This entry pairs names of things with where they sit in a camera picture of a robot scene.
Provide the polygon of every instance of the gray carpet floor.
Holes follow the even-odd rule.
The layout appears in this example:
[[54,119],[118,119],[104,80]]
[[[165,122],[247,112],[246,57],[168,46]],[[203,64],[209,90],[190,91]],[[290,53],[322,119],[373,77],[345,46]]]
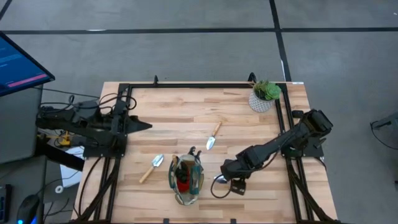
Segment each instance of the gray carpet floor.
[[[6,0],[0,0],[0,7]],[[398,27],[395,0],[276,0],[282,28]],[[268,0],[12,0],[0,30],[273,27]],[[398,111],[398,32],[283,33],[290,74],[312,108],[335,125],[325,143],[339,219],[396,223],[398,151],[377,142],[369,123]],[[203,34],[16,34],[10,38],[50,70],[46,88],[100,95],[106,81],[284,80],[273,32]],[[44,92],[43,101],[68,95]],[[391,128],[376,133],[398,147]],[[59,178],[49,164],[48,182]],[[77,187],[46,191],[56,211]],[[66,222],[71,212],[48,217]]]

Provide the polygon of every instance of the monitor screen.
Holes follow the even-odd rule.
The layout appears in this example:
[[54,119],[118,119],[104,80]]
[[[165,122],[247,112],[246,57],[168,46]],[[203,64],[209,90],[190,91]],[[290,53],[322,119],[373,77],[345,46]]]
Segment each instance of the monitor screen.
[[54,79],[49,71],[0,32],[0,96]]

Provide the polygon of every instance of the red object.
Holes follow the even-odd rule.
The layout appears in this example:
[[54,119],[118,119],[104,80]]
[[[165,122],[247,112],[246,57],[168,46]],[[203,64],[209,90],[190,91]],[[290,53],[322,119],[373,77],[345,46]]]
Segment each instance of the red object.
[[180,193],[184,193],[189,190],[189,180],[190,180],[189,171],[188,171],[186,183],[179,181],[177,178],[177,188]]

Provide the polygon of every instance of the white pot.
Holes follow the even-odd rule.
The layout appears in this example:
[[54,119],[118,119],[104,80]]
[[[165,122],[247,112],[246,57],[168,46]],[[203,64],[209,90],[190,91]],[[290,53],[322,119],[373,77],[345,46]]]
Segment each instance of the white pot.
[[275,100],[262,100],[257,97],[254,90],[250,93],[249,105],[255,112],[263,113],[269,110]]

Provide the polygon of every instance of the wooden table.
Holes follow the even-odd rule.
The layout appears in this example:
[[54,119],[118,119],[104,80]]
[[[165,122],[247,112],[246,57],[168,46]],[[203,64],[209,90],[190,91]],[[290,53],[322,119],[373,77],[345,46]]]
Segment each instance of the wooden table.
[[[119,84],[106,82],[102,96],[116,93]],[[292,110],[308,111],[310,106],[304,85],[287,83],[287,87]],[[268,168],[253,173],[246,181],[244,196],[231,193],[224,199],[216,199],[210,194],[213,177],[220,173],[225,159],[235,159],[235,155],[248,146],[264,144],[280,133],[275,106],[265,113],[254,112],[248,105],[250,92],[249,88],[134,89],[132,96],[137,100],[137,107],[130,114],[138,115],[153,128],[129,134],[126,155],[120,166],[112,222],[162,223],[164,218],[169,218],[171,223],[229,223],[235,218],[238,223],[295,223],[285,161],[279,155]],[[280,102],[288,130],[282,94]],[[207,151],[207,139],[219,121],[223,125],[215,146]],[[186,207],[176,202],[167,174],[172,154],[186,154],[191,146],[202,150],[205,181],[198,201]],[[140,184],[139,179],[157,154],[165,156],[162,165]],[[91,158],[85,162],[81,183],[95,160]],[[313,158],[304,158],[303,163],[310,193],[326,214],[336,218],[325,168]],[[83,208],[98,192],[102,169],[103,160],[88,179]],[[225,194],[228,187],[216,186],[215,194]],[[302,216],[306,218],[301,193],[299,199]],[[108,194],[103,202],[102,218],[107,202]]]

